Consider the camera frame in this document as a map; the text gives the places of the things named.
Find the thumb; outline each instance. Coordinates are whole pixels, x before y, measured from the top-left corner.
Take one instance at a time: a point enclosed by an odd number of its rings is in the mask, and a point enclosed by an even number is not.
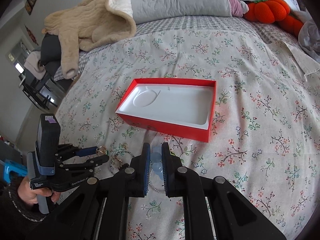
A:
[[[52,191],[50,189],[48,189],[47,187],[36,189],[36,190],[34,190],[34,193],[36,193],[37,195],[44,196],[44,197],[50,197],[52,195]]]

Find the stuffed toy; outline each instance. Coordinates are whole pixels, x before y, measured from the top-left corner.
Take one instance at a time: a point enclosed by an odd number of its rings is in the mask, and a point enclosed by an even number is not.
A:
[[[243,17],[251,22],[271,24],[277,22],[286,32],[298,38],[303,23],[289,15],[290,7],[284,0],[258,0],[248,4],[249,11]]]

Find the folded pink cloth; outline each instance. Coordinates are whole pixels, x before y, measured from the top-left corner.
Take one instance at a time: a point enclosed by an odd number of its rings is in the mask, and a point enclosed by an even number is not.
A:
[[[243,14],[249,11],[245,2],[239,0],[229,0],[231,14],[235,17],[242,17]]]
[[[33,51],[27,57],[24,67],[29,70],[36,79],[41,80],[44,77],[46,70],[43,66],[39,65],[39,61],[40,51]]]

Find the silver bolt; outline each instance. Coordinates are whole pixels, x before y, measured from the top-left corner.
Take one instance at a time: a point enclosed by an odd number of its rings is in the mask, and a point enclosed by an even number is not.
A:
[[[221,177],[221,176],[216,177],[216,182],[219,184],[223,184],[225,181],[226,180],[224,177]]]
[[[134,173],[134,168],[131,168],[131,167],[126,168],[126,169],[124,170],[124,172],[127,173],[127,174],[132,174],[132,173]]]
[[[178,172],[180,173],[186,173],[188,171],[188,169],[186,167],[179,167],[178,168]]]
[[[97,183],[97,179],[95,177],[89,178],[87,180],[87,183],[90,185],[96,184]]]

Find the checkered fabric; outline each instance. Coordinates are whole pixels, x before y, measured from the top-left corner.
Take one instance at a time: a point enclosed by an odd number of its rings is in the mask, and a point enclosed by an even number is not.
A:
[[[238,17],[182,16],[156,20],[137,25],[137,33],[135,36],[154,32],[186,29],[244,32],[260,37],[266,44],[270,44],[277,40],[282,40],[292,46],[300,48],[298,40],[291,34],[280,29],[278,26],[273,24],[248,22],[245,19]],[[111,44],[101,46],[93,49],[90,52],[81,51],[79,57],[79,73],[83,72],[89,58],[92,55],[99,53],[110,45]],[[54,76],[55,81],[60,79],[63,79],[61,67],[57,70]]]

